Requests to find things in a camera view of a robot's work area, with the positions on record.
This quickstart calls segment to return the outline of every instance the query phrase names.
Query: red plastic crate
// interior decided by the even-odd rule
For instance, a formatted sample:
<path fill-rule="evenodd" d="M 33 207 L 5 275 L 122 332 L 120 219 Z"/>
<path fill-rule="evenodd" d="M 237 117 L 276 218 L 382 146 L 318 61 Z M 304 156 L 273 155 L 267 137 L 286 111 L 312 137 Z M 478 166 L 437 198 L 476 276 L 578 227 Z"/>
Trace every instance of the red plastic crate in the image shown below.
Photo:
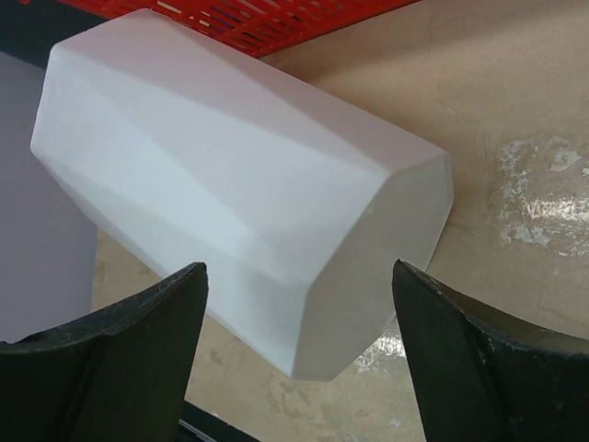
<path fill-rule="evenodd" d="M 151 8 L 215 40 L 261 57 L 419 0 L 60 1 L 105 18 Z"/>

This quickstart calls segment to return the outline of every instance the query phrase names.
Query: white smudge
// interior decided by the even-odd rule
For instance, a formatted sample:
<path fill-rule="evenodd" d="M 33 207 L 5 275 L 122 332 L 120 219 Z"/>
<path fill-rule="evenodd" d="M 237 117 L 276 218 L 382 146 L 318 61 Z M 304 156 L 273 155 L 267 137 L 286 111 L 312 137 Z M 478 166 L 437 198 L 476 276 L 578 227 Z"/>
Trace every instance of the white smudge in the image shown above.
<path fill-rule="evenodd" d="M 398 331 L 398 325 L 395 322 L 354 363 L 358 366 L 359 373 L 368 370 L 387 372 L 385 362 L 398 357 L 407 356 L 405 355 L 405 347 Z"/>
<path fill-rule="evenodd" d="M 504 246 L 520 241 L 560 256 L 589 256 L 589 189 L 583 178 L 589 168 L 577 165 L 583 158 L 589 158 L 587 145 L 557 135 L 536 135 L 503 147 L 495 194 Z"/>
<path fill-rule="evenodd" d="M 581 157 L 574 150 L 561 150 L 557 152 L 554 164 L 550 167 L 553 172 L 563 172 L 570 166 L 573 166 Z"/>

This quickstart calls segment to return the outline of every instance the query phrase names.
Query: white geometric object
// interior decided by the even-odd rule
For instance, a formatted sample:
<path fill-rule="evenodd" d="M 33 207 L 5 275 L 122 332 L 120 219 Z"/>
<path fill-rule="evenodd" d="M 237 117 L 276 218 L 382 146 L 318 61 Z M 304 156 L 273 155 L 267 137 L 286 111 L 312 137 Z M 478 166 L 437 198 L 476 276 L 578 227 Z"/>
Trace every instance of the white geometric object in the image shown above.
<path fill-rule="evenodd" d="M 206 262 L 209 313 L 295 378 L 380 336 L 453 200 L 443 150 L 147 10 L 53 48 L 31 148 L 161 276 Z"/>

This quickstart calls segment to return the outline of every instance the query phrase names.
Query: tiled floor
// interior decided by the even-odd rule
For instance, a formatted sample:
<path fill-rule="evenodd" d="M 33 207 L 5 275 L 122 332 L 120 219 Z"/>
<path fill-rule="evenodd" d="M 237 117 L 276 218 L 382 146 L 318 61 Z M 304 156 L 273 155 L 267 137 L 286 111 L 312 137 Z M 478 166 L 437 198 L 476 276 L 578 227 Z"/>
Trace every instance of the tiled floor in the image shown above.
<path fill-rule="evenodd" d="M 432 275 L 588 337 L 588 19 L 583 0 L 423 0 L 266 61 L 450 152 Z M 97 307 L 156 279 L 100 237 Z M 423 441 L 395 324 L 333 382 L 304 383 L 207 319 L 188 398 L 263 441 Z"/>

